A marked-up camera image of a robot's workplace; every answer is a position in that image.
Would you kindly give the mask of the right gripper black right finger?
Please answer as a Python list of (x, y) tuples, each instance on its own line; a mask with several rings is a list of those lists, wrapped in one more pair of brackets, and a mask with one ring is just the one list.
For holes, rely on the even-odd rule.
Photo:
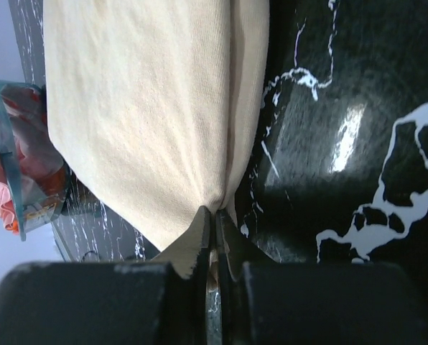
[(394, 264), (278, 263), (215, 216), (224, 344), (428, 344), (428, 311)]

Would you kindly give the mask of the tan t shirt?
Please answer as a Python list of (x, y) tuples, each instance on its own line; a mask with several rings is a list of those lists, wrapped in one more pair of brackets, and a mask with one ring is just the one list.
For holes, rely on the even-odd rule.
[(188, 277), (199, 207), (235, 211), (259, 121), (267, 1), (45, 1), (49, 135)]

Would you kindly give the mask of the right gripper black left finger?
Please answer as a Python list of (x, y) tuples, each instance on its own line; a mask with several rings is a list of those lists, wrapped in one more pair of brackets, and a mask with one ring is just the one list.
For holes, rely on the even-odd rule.
[(145, 262), (30, 262), (0, 282), (0, 344), (205, 344), (210, 212)]

